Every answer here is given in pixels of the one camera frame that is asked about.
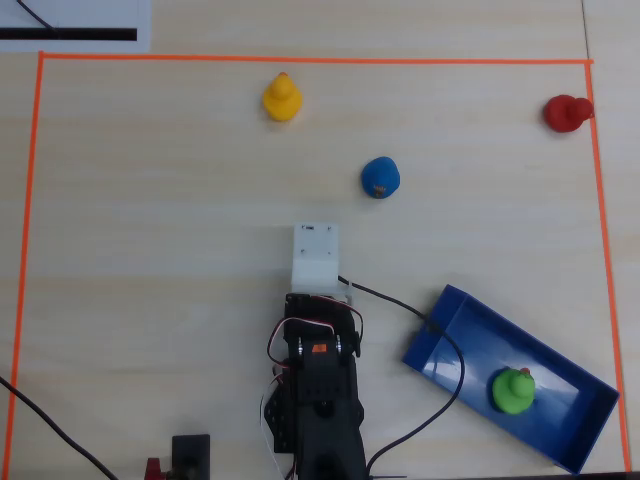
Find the blue tray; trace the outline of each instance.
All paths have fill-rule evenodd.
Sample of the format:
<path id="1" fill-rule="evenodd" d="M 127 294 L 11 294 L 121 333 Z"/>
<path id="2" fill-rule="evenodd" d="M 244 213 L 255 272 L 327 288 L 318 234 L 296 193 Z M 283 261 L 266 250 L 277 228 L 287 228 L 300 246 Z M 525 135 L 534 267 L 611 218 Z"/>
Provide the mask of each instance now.
<path id="1" fill-rule="evenodd" d="M 447 285 L 431 313 L 458 344 L 466 376 L 459 399 L 556 465 L 580 473 L 618 392 L 471 295 Z M 460 361 L 451 345 L 423 327 L 404 363 L 453 392 Z M 508 368 L 528 368 L 536 382 L 533 405 L 519 415 L 499 411 L 491 385 Z"/>

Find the white wire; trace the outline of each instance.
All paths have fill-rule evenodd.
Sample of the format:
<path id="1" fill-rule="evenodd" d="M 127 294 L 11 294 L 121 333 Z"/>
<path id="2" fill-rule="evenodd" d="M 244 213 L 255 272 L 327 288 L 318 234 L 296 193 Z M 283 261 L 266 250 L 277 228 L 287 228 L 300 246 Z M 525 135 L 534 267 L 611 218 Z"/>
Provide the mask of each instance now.
<path id="1" fill-rule="evenodd" d="M 326 327 L 331 329 L 331 333 L 335 334 L 335 330 L 333 329 L 333 325 L 330 325 L 326 322 L 320 322 L 320 321 L 316 321 L 316 320 L 309 320 L 308 318 L 298 318 L 298 317 L 287 317 L 287 318 L 283 318 L 282 320 L 280 320 L 278 322 L 278 324 L 276 325 L 275 330 L 273 331 L 273 333 L 271 334 L 271 338 L 269 339 L 269 344 L 267 345 L 267 353 L 269 355 L 271 355 L 271 345 L 273 344 L 273 341 L 276 339 L 278 332 L 280 331 L 280 329 L 282 328 L 282 326 L 287 323 L 289 320 L 300 320 L 301 322 L 304 323 L 311 323 L 313 325 L 319 325 L 321 327 Z M 283 367 L 283 368 L 288 368 L 286 365 L 282 365 L 280 363 L 278 363 L 279 366 Z"/>
<path id="2" fill-rule="evenodd" d="M 264 422 L 263 422 L 264 413 L 262 411 L 262 404 L 264 403 L 264 397 L 266 397 L 267 393 L 269 393 L 269 388 L 271 387 L 271 385 L 273 385 L 273 382 L 276 382 L 281 377 L 282 377 L 282 374 L 276 375 L 273 378 L 273 380 L 271 380 L 271 382 L 269 382 L 269 385 L 267 385 L 267 388 L 265 389 L 264 393 L 262 394 L 262 397 L 260 397 L 260 430 L 262 430 L 262 436 L 264 437 L 264 443 L 267 445 L 267 450 L 269 451 L 269 454 L 271 455 L 271 458 L 273 459 L 273 463 L 275 464 L 276 468 L 278 469 L 278 473 L 280 474 L 280 477 L 281 478 L 285 478 L 284 473 L 282 473 L 282 470 L 280 470 L 280 465 L 278 464 L 278 460 L 276 460 L 276 456 L 273 453 L 273 448 L 269 444 L 269 438 L 267 437 L 267 432 L 264 429 Z"/>

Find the green rubber duck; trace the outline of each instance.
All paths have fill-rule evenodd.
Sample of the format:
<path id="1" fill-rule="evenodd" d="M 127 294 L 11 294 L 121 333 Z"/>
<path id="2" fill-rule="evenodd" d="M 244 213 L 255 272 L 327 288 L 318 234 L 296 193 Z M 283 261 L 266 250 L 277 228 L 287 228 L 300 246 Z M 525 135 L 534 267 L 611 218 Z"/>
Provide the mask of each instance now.
<path id="1" fill-rule="evenodd" d="M 536 383 L 528 368 L 510 368 L 496 377 L 491 387 L 493 401 L 504 413 L 518 415 L 533 403 Z"/>

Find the orange tape boundary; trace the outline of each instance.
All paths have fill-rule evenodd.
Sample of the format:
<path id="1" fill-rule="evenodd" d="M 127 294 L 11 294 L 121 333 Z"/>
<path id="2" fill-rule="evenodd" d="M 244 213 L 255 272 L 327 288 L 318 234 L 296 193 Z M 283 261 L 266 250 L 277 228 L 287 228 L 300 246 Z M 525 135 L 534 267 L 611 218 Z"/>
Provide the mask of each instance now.
<path id="1" fill-rule="evenodd" d="M 18 302 L 16 308 L 16 328 L 14 336 L 13 360 L 11 367 L 11 384 L 18 384 L 18 367 L 20 361 L 20 346 L 22 340 L 22 322 L 24 312 L 25 288 L 27 281 L 27 264 L 29 257 L 29 229 L 31 224 L 31 203 L 33 193 L 33 176 L 36 159 L 36 145 L 38 138 L 38 123 L 40 118 L 40 98 L 42 93 L 42 75 L 45 59 L 57 60 L 155 60 L 155 61 L 184 61 L 184 62 L 256 62 L 256 63 L 311 63 L 334 65 L 583 65 L 587 86 L 587 96 L 594 101 L 593 82 L 591 79 L 592 59 L 460 59 L 460 58 L 326 58 L 326 57 L 276 57 L 276 56 L 245 56 L 245 55 L 110 55 L 110 54 L 82 54 L 82 53 L 38 53 L 38 69 L 36 73 L 35 94 L 33 100 L 33 115 L 31 118 L 31 140 L 29 144 L 29 164 L 27 168 L 27 185 L 24 205 L 24 220 L 22 226 L 22 250 L 20 256 L 20 277 L 18 285 Z M 609 295 L 609 311 L 611 316 L 611 331 L 616 370 L 616 387 L 620 392 L 618 405 L 620 417 L 620 436 L 624 466 L 631 471 L 631 454 L 629 451 L 629 436 L 627 430 L 624 379 L 622 375 L 622 358 L 620 354 L 620 334 L 618 330 L 618 316 L 616 309 L 615 289 L 613 284 L 613 268 L 609 246 L 609 230 L 604 200 L 604 186 L 602 182 L 602 168 L 600 164 L 600 149 L 595 118 L 590 120 L 591 143 L 593 147 L 596 186 L 598 190 L 598 208 L 600 212 L 600 228 L 604 249 L 605 270 L 607 275 L 607 289 Z M 7 430 L 5 435 L 4 462 L 2 480 L 9 480 L 9 464 L 11 460 L 11 443 L 15 418 L 15 396 L 10 394 L 7 413 Z"/>
<path id="2" fill-rule="evenodd" d="M 591 65 L 585 64 L 584 76 L 587 82 L 587 98 L 593 100 L 593 80 Z M 607 273 L 607 291 L 609 293 L 609 315 L 611 317 L 611 337 L 613 341 L 613 360 L 616 368 L 616 388 L 620 392 L 618 412 L 620 417 L 620 437 L 622 438 L 622 455 L 625 471 L 631 471 L 631 452 L 629 448 L 629 432 L 627 430 L 627 410 L 624 392 L 624 377 L 622 374 L 622 354 L 620 352 L 620 331 L 618 329 L 618 309 L 616 306 L 616 291 L 613 284 L 613 265 L 611 262 L 611 247 L 609 243 L 609 227 L 607 223 L 607 209 L 604 201 L 604 184 L 602 181 L 602 165 L 600 163 L 600 145 L 595 116 L 589 120 L 591 127 L 591 146 L 593 148 L 593 163 L 596 172 L 596 188 L 598 190 L 598 208 L 600 210 L 600 230 L 602 231 L 602 245 L 604 247 L 604 268 Z"/>

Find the wooden table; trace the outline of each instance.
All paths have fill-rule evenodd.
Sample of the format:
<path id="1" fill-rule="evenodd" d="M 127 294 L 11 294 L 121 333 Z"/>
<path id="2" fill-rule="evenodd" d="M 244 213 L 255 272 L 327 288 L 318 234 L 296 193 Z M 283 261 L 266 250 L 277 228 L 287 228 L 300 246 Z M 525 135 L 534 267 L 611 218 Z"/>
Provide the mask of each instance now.
<path id="1" fill-rule="evenodd" d="M 158 2 L 153 51 L 586 57 L 579 2 L 266 5 Z M 588 6 L 599 22 L 601 8 Z M 3 376 L 14 352 L 36 63 L 0 57 Z M 305 95 L 286 126 L 267 122 L 259 105 L 281 70 Z M 455 284 L 616 384 L 590 131 L 560 138 L 539 123 L 549 97 L 586 95 L 582 65 L 47 60 L 41 92 L 19 386 L 120 478 L 140 478 L 148 456 L 166 457 L 171 435 L 201 432 L 212 436 L 212 478 L 277 478 L 257 408 L 296 221 L 341 225 L 345 276 L 419 308 Z M 380 155 L 402 175 L 384 202 L 357 185 Z M 606 173 L 604 140 L 602 158 Z M 625 301 L 623 332 L 633 328 L 634 299 Z M 358 369 L 370 456 L 447 395 L 399 361 L 419 321 L 365 295 L 355 302 L 367 329 Z M 585 471 L 623 468 L 616 411 Z M 559 472 L 460 404 L 375 471 Z M 100 478 L 17 404 L 11 478 L 45 473 Z"/>

